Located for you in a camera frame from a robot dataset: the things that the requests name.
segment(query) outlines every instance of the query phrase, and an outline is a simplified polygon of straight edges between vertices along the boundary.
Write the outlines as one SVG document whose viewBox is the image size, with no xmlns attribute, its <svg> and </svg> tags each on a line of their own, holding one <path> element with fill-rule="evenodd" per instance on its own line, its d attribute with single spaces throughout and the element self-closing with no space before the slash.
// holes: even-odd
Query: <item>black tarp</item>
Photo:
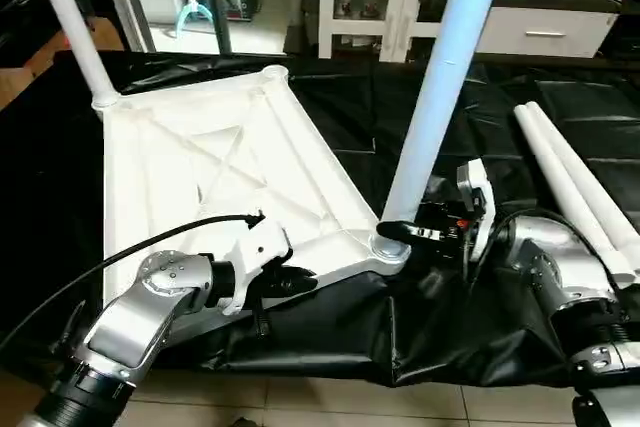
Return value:
<svg viewBox="0 0 640 427">
<path fill-rule="evenodd" d="M 184 54 L 103 55 L 116 88 L 134 93 L 255 72 L 279 63 L 362 195 L 380 213 L 424 65 Z M 474 64 L 429 183 L 454 199 L 456 168 L 482 157 L 502 212 L 555 208 L 512 109 L 535 100 L 640 225 L 640 91 L 622 72 Z M 7 330 L 101 259 L 102 127 L 70 54 L 57 57 L 0 112 L 2 296 Z M 22 332 L 10 359 L 42 357 L 100 278 L 57 301 Z M 167 349 L 157 365 L 271 375 L 361 378 L 397 386 L 566 385 L 564 359 L 522 280 L 490 266 L 471 298 L 455 270 L 416 250 L 395 278 L 368 273 L 270 311 L 272 335 L 246 319 Z"/>
</svg>

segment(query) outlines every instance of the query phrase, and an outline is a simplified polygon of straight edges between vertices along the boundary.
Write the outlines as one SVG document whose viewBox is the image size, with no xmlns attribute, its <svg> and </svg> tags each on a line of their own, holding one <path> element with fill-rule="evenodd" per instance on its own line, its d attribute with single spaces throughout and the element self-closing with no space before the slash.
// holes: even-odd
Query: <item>silver robotic arm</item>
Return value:
<svg viewBox="0 0 640 427">
<path fill-rule="evenodd" d="M 239 312 L 255 281 L 267 288 L 258 295 L 289 297 L 313 290 L 307 277 L 292 290 L 291 275 L 279 272 L 292 254 L 276 222 L 262 220 L 248 230 L 221 262 L 213 256 L 156 252 L 140 265 L 134 284 L 113 300 L 93 324 L 50 391 L 20 427 L 109 427 L 162 350 L 179 317 L 205 306 L 225 315 Z"/>
<path fill-rule="evenodd" d="M 457 184 L 462 211 L 455 203 L 426 206 L 429 226 L 383 222 L 378 233 L 428 246 L 445 262 L 457 265 L 466 257 L 476 272 L 492 245 L 500 245 L 492 263 L 529 284 L 567 358 L 579 394 L 573 405 L 577 427 L 640 425 L 640 319 L 629 317 L 597 252 L 575 227 L 549 212 L 554 218 L 527 209 L 526 215 L 495 223 L 493 191 L 479 159 L 459 168 Z M 467 276 L 463 267 L 463 276 L 473 288 L 477 273 Z"/>
</svg>

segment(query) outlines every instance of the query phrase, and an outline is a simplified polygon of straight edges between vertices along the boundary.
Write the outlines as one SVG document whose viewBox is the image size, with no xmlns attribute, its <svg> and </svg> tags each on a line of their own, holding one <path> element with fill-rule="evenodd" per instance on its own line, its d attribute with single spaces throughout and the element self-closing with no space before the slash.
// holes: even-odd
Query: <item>tiled floor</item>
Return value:
<svg viewBox="0 0 640 427">
<path fill-rule="evenodd" d="M 0 426 L 15 426 L 40 396 L 0 372 Z M 153 372 L 119 427 L 570 427 L 570 389 L 480 389 L 421 384 L 387 389 L 360 381 Z"/>
</svg>

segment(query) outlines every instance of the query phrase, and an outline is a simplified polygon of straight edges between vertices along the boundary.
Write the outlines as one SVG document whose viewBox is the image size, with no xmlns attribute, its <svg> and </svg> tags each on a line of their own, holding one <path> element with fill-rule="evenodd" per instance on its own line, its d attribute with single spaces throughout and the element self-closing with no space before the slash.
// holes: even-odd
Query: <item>white pipe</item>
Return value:
<svg viewBox="0 0 640 427">
<path fill-rule="evenodd" d="M 528 102 L 526 106 L 544 130 L 545 137 L 613 246 L 622 252 L 634 270 L 640 270 L 640 235 L 636 229 L 540 106 L 535 102 Z"/>
<path fill-rule="evenodd" d="M 383 221 L 415 219 L 491 1 L 447 1 Z M 398 258 L 406 251 L 404 244 L 379 236 L 373 239 L 372 247 L 387 258 Z"/>
<path fill-rule="evenodd" d="M 104 108 L 115 104 L 120 95 L 111 84 L 76 1 L 50 1 L 62 29 L 69 39 L 71 50 L 73 50 L 82 75 L 93 93 L 93 105 L 97 108 Z"/>
<path fill-rule="evenodd" d="M 598 219 L 548 143 L 533 113 L 525 105 L 518 105 L 514 112 L 563 215 L 598 251 L 617 282 L 633 282 L 635 273 L 629 267 L 627 259 L 611 244 Z"/>
</svg>

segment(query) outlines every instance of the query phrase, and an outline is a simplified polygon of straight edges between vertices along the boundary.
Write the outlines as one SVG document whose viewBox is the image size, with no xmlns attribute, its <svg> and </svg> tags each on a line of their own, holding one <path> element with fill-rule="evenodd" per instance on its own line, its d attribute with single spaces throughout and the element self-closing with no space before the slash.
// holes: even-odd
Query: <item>cabinet drawer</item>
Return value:
<svg viewBox="0 0 640 427">
<path fill-rule="evenodd" d="M 477 52 L 593 57 L 617 14 L 493 7 Z"/>
</svg>

